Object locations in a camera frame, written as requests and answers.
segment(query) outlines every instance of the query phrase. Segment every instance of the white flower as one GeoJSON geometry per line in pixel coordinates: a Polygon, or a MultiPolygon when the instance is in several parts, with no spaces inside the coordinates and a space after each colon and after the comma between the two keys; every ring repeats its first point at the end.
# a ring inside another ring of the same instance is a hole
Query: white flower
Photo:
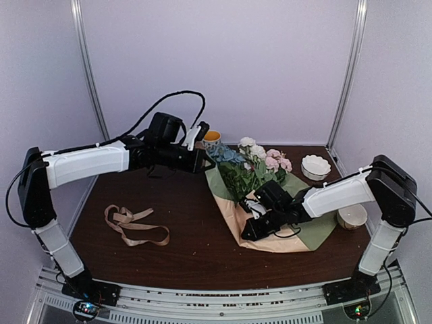
{"type": "Polygon", "coordinates": [[[238,146],[253,146],[255,145],[257,142],[255,142],[255,140],[253,138],[250,137],[243,137],[240,140],[240,143],[238,146]]]}
{"type": "Polygon", "coordinates": [[[260,159],[265,159],[267,157],[267,154],[265,152],[265,149],[260,145],[253,145],[250,148],[250,155],[256,155],[260,159]]]}

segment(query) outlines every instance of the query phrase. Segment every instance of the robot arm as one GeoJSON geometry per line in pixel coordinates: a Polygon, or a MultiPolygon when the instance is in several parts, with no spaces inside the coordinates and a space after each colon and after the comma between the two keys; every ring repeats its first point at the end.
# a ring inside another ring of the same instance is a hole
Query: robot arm
{"type": "MultiPolygon", "coordinates": [[[[376,201],[382,216],[367,249],[358,262],[351,279],[325,285],[328,304],[379,292],[376,274],[391,254],[402,232],[414,221],[417,187],[415,180],[384,155],[374,158],[371,165],[322,188],[307,188],[294,198],[276,182],[267,182],[255,196],[267,213],[246,221],[244,240],[260,240],[286,224],[311,221],[337,209],[376,201]]],[[[250,202],[243,204],[249,211],[250,202]]]]}
{"type": "Polygon", "coordinates": [[[83,296],[104,304],[115,304],[118,286],[93,281],[90,271],[78,256],[57,221],[50,190],[75,180],[109,172],[133,171],[164,165],[190,173],[214,167],[214,162],[195,143],[202,140],[209,125],[201,122],[190,129],[180,143],[174,143],[182,120],[166,113],[156,113],[149,128],[138,136],[125,136],[107,145],[86,149],[40,152],[28,150],[27,170],[18,185],[18,195],[25,222],[66,276],[63,293],[83,296]]]}

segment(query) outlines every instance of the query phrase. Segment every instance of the small white cup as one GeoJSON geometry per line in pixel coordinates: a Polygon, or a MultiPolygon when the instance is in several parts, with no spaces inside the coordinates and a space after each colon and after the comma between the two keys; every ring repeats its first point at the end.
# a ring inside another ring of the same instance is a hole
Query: small white cup
{"type": "Polygon", "coordinates": [[[337,210],[337,222],[345,230],[352,231],[365,224],[367,221],[366,209],[358,204],[337,210]]]}
{"type": "Polygon", "coordinates": [[[216,132],[215,130],[209,130],[207,134],[205,134],[202,143],[204,144],[206,150],[208,150],[212,146],[217,146],[221,144],[221,133],[216,132]]]}

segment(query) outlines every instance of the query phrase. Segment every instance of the beige strap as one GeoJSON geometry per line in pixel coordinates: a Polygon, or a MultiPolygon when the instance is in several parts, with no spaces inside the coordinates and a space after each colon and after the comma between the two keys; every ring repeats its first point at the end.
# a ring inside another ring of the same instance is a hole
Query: beige strap
{"type": "Polygon", "coordinates": [[[134,221],[138,221],[139,219],[142,219],[144,217],[149,216],[153,210],[151,208],[142,211],[141,213],[132,214],[127,208],[122,207],[119,209],[118,206],[110,205],[105,209],[105,221],[107,222],[108,226],[115,230],[116,232],[119,232],[121,234],[121,238],[128,246],[137,246],[139,244],[144,244],[147,242],[164,246],[169,243],[169,229],[166,226],[162,225],[145,225],[145,224],[132,224],[134,221]],[[109,220],[108,215],[110,210],[116,209],[117,212],[114,212],[113,214],[113,220],[117,223],[114,223],[109,220]],[[138,230],[138,231],[145,231],[145,230],[151,230],[153,228],[161,227],[165,231],[167,231],[167,237],[164,238],[162,241],[153,241],[153,240],[131,240],[129,239],[125,233],[123,232],[122,228],[126,228],[127,230],[138,230]]]}

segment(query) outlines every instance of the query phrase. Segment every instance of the purple-tinted wall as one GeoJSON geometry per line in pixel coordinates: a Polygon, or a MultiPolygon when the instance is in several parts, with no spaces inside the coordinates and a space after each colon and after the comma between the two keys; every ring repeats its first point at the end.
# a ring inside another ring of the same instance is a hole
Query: purple-tinted wall
{"type": "MultiPolygon", "coordinates": [[[[432,2],[369,1],[348,108],[335,149],[348,172],[386,154],[410,173],[432,207],[432,2]]],[[[428,217],[418,206],[417,217],[428,217]]],[[[370,208],[372,227],[378,208],[370,208]]],[[[396,256],[421,323],[432,306],[432,221],[410,228],[396,256]]]]}
{"type": "MultiPolygon", "coordinates": [[[[41,266],[49,259],[29,230],[7,218],[7,185],[32,146],[62,149],[101,140],[70,1],[2,1],[0,75],[0,321],[21,323],[41,266]]],[[[53,192],[65,229],[89,183],[83,180],[53,192]]],[[[15,188],[11,209],[21,221],[15,188]]]]}
{"type": "MultiPolygon", "coordinates": [[[[202,118],[226,142],[248,135],[261,143],[326,143],[356,6],[347,0],[83,1],[110,135],[129,128],[164,94],[192,89],[207,97],[202,118]]],[[[173,98],[160,109],[190,125],[199,105],[197,98],[173,98]]]]}

